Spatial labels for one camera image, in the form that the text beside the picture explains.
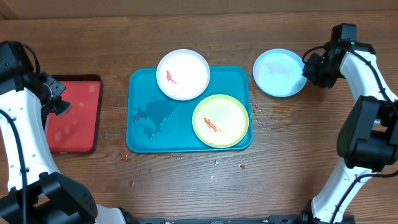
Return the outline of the dark red water tray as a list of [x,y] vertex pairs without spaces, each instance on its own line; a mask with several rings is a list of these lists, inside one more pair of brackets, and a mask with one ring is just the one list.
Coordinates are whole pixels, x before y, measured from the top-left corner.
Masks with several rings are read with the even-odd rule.
[[96,149],[103,83],[101,77],[56,75],[66,90],[62,99],[71,103],[66,113],[47,117],[45,133],[52,153],[91,153]]

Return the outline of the light blue plate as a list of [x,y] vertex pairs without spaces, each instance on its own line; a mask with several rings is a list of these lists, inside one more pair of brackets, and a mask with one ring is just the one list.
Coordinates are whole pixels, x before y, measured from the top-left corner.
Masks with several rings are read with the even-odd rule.
[[299,93],[307,83],[304,63],[287,49],[270,49],[254,62],[252,74],[256,85],[266,94],[286,98]]

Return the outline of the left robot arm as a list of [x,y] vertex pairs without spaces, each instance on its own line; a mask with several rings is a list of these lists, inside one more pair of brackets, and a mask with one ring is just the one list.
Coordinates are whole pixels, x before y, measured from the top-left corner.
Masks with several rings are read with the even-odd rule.
[[48,114],[65,113],[65,86],[31,62],[30,47],[1,42],[1,134],[8,161],[8,195],[1,218],[8,223],[135,223],[122,208],[98,205],[90,191],[63,175],[46,140]]

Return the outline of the yellow-green rimmed plate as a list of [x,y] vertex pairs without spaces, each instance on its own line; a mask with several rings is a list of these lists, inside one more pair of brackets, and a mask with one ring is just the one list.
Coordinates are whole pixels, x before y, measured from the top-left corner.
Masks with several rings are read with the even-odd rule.
[[197,104],[193,111],[192,126],[201,142],[224,149],[243,140],[249,129],[249,115],[236,98],[215,94]]

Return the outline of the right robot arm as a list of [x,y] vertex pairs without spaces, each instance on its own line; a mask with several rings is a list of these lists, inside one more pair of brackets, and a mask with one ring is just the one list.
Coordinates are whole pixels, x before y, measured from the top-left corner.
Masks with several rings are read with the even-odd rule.
[[321,192],[309,201],[295,223],[354,223],[345,210],[371,178],[383,178],[385,166],[397,161],[397,96],[378,67],[371,44],[358,42],[357,27],[334,26],[331,39],[304,53],[303,75],[313,85],[331,88],[348,82],[355,104],[339,131],[339,159]]

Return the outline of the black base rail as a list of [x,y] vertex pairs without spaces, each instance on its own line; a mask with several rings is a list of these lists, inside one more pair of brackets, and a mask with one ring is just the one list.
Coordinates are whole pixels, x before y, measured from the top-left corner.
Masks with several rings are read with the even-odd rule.
[[219,218],[219,219],[182,219],[166,220],[164,218],[133,218],[126,217],[126,223],[133,224],[300,224],[323,223],[310,220],[301,215],[271,215],[267,218]]

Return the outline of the white plate with red stain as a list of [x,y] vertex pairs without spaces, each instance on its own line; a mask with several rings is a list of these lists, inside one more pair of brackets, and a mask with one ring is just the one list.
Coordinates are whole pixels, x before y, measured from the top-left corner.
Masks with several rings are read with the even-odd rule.
[[210,82],[210,66],[198,52],[178,49],[169,52],[156,68],[160,90],[171,99],[187,101],[200,96]]

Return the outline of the teal plastic serving tray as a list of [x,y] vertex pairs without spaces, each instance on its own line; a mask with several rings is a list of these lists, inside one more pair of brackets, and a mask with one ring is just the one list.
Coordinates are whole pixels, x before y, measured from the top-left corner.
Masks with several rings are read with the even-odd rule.
[[213,151],[195,134],[192,117],[202,99],[225,94],[248,113],[251,100],[247,73],[239,66],[213,66],[206,90],[188,101],[169,98],[159,88],[155,68],[140,68],[129,80],[126,144],[136,153]]

